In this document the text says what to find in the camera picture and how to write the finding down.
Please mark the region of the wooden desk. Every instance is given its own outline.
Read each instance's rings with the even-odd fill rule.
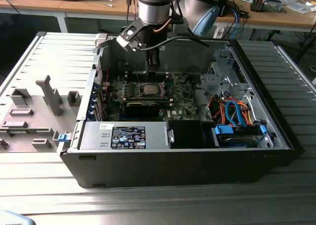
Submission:
[[[49,15],[58,19],[62,32],[68,32],[65,22],[67,17],[76,18],[95,18],[95,19],[126,19],[126,0],[113,0],[109,7],[94,0],[62,1],[62,0],[9,0],[15,8],[22,14]],[[309,12],[300,14],[287,7],[283,7],[281,13],[274,12],[252,12],[250,3],[235,0],[242,10],[249,12],[249,18],[245,24],[246,28],[267,29],[267,30],[286,30],[309,32],[316,21],[316,13]],[[0,0],[0,12],[16,13],[6,0]],[[130,9],[129,15],[132,19],[133,10]],[[216,34],[231,23],[234,16],[228,14],[225,17],[218,17],[215,25]]]

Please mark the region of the floor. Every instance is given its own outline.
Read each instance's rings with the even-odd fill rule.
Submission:
[[[6,22],[1,22],[1,20],[6,20],[6,15],[8,14],[0,15],[0,83],[10,73],[14,64],[18,61],[38,31],[59,32],[57,20],[52,17],[12,15],[13,25],[9,25]],[[99,29],[115,33],[119,32],[119,28],[124,24],[124,21],[95,21],[78,18],[69,19],[67,22],[68,28],[73,33],[98,33]],[[252,40],[264,40],[266,35],[267,31],[255,30],[253,32],[253,30],[245,29],[241,38],[245,39],[251,36]],[[302,42],[293,32],[283,31],[275,34],[272,41],[277,45],[281,45],[292,59],[296,59],[296,55],[300,49],[298,43]],[[316,65],[315,53],[316,46],[310,48],[298,64],[310,80],[316,77],[316,73],[310,71],[310,66]]]

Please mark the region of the blue latch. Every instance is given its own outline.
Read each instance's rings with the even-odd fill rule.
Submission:
[[[57,139],[58,142],[70,142],[71,134],[60,134]]]
[[[262,134],[265,134],[267,132],[267,129],[264,125],[260,126],[260,130],[261,130]]]
[[[233,128],[230,125],[217,125],[215,127],[215,134],[217,135],[232,135],[234,134]]]

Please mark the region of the table leg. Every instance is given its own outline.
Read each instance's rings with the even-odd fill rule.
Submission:
[[[60,32],[68,33],[65,13],[64,12],[55,12],[55,17],[58,20],[58,24],[59,24],[59,27],[60,27]]]
[[[266,37],[266,41],[271,41],[273,35],[277,32],[277,30],[272,30],[269,32],[268,36]]]

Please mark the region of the blue cable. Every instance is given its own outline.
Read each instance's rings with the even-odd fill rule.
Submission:
[[[236,11],[235,11],[233,8],[231,8],[231,10],[234,12],[234,14],[235,14],[235,18],[236,18],[236,27],[235,27],[235,31],[234,31],[234,34],[233,34],[233,35],[232,35],[232,37],[231,37],[231,39],[233,39],[233,38],[234,38],[234,36],[235,36],[235,34],[236,34],[236,31],[237,31],[237,29],[238,29],[238,22],[239,22],[239,20],[238,20],[238,15],[237,15]]]
[[[239,107],[239,105],[238,105],[236,102],[234,102],[234,101],[229,101],[229,102],[226,103],[226,106],[225,106],[225,114],[226,114],[227,120],[229,120],[234,126],[237,126],[237,124],[229,117],[228,109],[229,109],[230,104],[232,104],[232,103],[236,106],[237,118],[238,118],[239,123],[240,123],[242,126],[246,127],[247,124],[245,123],[245,121],[243,120],[243,118],[242,118],[242,116],[241,116],[240,107]]]

